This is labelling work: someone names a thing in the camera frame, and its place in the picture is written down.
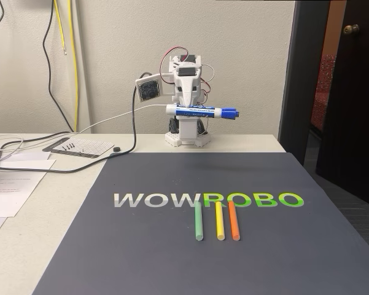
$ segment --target printed logo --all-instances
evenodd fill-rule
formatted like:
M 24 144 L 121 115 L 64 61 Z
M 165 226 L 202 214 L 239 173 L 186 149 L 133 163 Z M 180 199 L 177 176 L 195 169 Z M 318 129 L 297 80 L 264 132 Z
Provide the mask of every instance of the printed logo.
M 178 201 L 176 194 L 170 194 L 170 197 L 174 206 L 180 208 L 185 202 L 188 202 L 191 207 L 194 207 L 194 202 L 199 201 L 201 195 L 203 197 L 205 207 L 210 207 L 211 202 L 224 201 L 224 196 L 216 192 L 195 194 L 193 198 L 190 197 L 190 194 L 182 194 L 180 201 Z M 281 192 L 277 198 L 274 198 L 273 195 L 266 192 L 254 192 L 252 193 L 252 197 L 258 207 L 275 207 L 279 203 L 288 207 L 301 207 L 304 205 L 304 200 L 293 192 Z M 120 199 L 120 194 L 114 194 L 115 207 L 121 207 L 126 202 L 130 204 L 130 207 L 136 207 L 142 200 L 151 208 L 162 207 L 169 202 L 169 198 L 165 194 L 149 194 L 147 196 L 145 196 L 145 194 L 138 194 L 135 200 L 132 194 L 125 194 L 122 199 Z M 233 201 L 236 207 L 247 207 L 252 203 L 252 199 L 242 192 L 232 192 L 228 194 L 227 202 L 229 201 Z

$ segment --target yellow chalk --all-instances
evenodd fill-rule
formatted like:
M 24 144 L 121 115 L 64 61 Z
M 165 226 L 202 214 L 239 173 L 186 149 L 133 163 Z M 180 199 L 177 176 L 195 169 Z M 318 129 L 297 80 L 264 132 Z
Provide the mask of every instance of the yellow chalk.
M 225 233 L 223 230 L 223 217 L 222 217 L 222 204 L 216 202 L 216 226 L 217 226 L 217 238 L 222 241 L 225 239 Z

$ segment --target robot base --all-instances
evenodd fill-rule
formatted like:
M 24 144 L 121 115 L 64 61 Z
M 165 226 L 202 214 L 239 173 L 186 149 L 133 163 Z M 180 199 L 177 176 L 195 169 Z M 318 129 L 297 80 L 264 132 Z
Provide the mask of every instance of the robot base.
M 175 148 L 181 145 L 195 145 L 201 148 L 206 143 L 210 142 L 210 140 L 210 134 L 198 135 L 195 141 L 182 141 L 179 134 L 172 134 L 171 132 L 165 134 L 165 141 L 170 143 Z

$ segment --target door frame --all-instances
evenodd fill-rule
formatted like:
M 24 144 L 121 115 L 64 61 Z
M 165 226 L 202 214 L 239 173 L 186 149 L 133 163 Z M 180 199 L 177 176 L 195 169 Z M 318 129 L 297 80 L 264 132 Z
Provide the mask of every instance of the door frame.
M 330 1 L 296 1 L 278 141 L 303 165 Z

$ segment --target yellow cable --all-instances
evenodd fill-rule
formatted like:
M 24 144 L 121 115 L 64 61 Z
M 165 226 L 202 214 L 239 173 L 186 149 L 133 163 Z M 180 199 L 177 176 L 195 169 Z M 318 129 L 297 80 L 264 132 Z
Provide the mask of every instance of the yellow cable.
M 78 91 L 78 70 L 77 70 L 77 62 L 76 62 L 76 54 L 75 54 L 75 45 L 74 45 L 74 28 L 72 27 L 72 9 L 71 9 L 71 0 L 68 0 L 68 22 L 69 22 L 69 35 L 71 38 L 71 49 L 72 49 L 72 60 L 74 62 L 74 75 L 75 75 L 75 124 L 74 131 L 77 131 L 77 123 L 78 123 L 78 100 L 79 100 L 79 91 Z
M 63 45 L 64 55 L 67 55 L 66 41 L 64 40 L 63 27 L 61 25 L 61 18 L 60 18 L 59 8 L 57 6 L 57 0 L 54 0 L 54 2 L 55 2 L 57 22 L 59 23 L 59 30 L 60 30 L 60 36 L 61 36 L 61 45 Z

